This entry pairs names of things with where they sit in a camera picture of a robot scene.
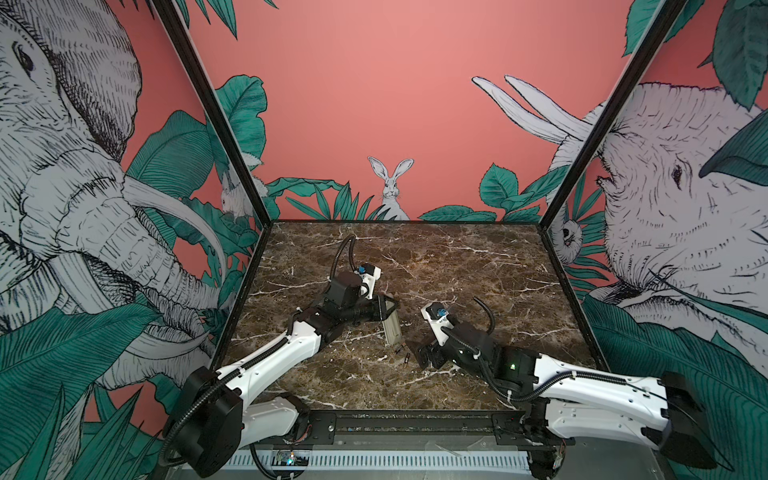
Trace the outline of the grey remote control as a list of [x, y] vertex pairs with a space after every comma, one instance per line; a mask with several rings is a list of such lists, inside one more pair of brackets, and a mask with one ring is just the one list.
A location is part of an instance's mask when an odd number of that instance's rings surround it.
[[382, 322], [385, 341], [387, 346], [399, 345], [402, 342], [402, 331], [397, 312], [393, 312], [386, 320]]

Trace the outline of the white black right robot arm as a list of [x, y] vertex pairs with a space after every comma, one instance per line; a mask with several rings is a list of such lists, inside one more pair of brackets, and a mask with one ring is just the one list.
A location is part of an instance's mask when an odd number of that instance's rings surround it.
[[644, 445], [686, 467], [718, 466], [705, 408], [677, 372], [611, 374], [501, 345], [468, 322], [443, 317], [429, 325], [430, 334], [407, 344], [419, 366], [457, 366], [504, 403], [525, 406], [519, 425], [530, 443], [596, 437]]

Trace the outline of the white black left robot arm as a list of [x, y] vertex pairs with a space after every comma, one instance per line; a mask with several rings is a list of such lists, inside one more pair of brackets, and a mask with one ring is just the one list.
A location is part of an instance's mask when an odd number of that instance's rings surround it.
[[380, 276], [380, 269], [370, 263], [333, 275], [325, 290], [309, 307], [297, 310], [275, 339], [216, 371], [195, 370], [164, 426], [159, 466], [187, 464], [206, 478], [237, 450], [293, 431], [308, 412], [300, 400], [278, 396], [259, 403], [257, 397], [327, 347], [347, 326], [391, 319], [398, 303], [374, 291]]

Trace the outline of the green circuit board with leds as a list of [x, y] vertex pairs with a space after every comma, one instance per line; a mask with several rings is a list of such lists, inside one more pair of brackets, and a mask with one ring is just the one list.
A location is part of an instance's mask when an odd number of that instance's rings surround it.
[[309, 451], [280, 450], [274, 453], [272, 466], [278, 470], [302, 469], [310, 463]]

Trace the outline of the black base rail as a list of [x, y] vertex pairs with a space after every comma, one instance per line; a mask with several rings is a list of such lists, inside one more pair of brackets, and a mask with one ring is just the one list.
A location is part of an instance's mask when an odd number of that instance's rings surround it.
[[501, 446], [523, 449], [571, 446], [544, 428], [524, 425], [519, 410], [312, 410], [306, 445], [330, 445], [342, 435], [489, 436]]

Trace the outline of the black left corner frame post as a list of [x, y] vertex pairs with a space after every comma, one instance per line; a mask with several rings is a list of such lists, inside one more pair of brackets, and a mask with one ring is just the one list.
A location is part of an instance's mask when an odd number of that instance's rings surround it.
[[205, 72], [195, 46], [187, 32], [180, 10], [175, 1], [153, 0], [152, 5], [177, 53], [184, 70], [199, 98], [204, 112], [210, 120], [214, 131], [220, 140], [225, 154], [234, 167], [242, 187], [253, 208], [255, 217], [266, 227], [272, 225], [272, 220], [259, 195], [251, 172], [247, 169], [242, 151], [235, 138], [231, 125]]

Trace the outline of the black corner frame post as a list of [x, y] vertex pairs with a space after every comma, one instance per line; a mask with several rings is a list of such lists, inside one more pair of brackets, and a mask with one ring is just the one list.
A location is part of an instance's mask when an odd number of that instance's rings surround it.
[[214, 131], [220, 140], [225, 154], [234, 167], [242, 187], [253, 208], [255, 217], [266, 227], [272, 225], [272, 220], [259, 195], [251, 172], [247, 169], [242, 151], [235, 138], [231, 125], [205, 72], [195, 46], [187, 32], [180, 10], [175, 1], [153, 0], [152, 5], [177, 53], [184, 70], [199, 98], [204, 112], [210, 120]]
[[540, 230], [546, 230], [551, 227], [556, 214], [562, 208], [571, 190], [580, 180], [589, 163], [596, 156], [598, 147], [608, 135], [618, 115], [632, 95], [633, 89], [647, 71], [686, 4], [687, 1], [685, 0], [667, 0], [659, 3], [629, 63], [626, 65], [619, 81], [608, 98], [601, 115], [580, 148], [554, 199], [541, 218], [538, 224]]

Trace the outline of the black right corner frame post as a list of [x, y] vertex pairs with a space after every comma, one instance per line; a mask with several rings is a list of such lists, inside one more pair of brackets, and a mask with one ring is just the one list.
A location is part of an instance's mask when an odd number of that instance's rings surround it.
[[551, 227], [556, 214], [562, 208], [571, 190], [580, 180], [589, 163], [596, 156], [598, 147], [608, 135], [618, 115], [632, 95], [633, 89], [647, 71], [686, 4], [687, 1], [685, 0], [667, 0], [659, 3], [629, 63], [626, 65], [619, 81], [608, 98], [601, 115], [580, 148], [554, 199], [541, 218], [538, 224], [540, 230], [546, 230]]

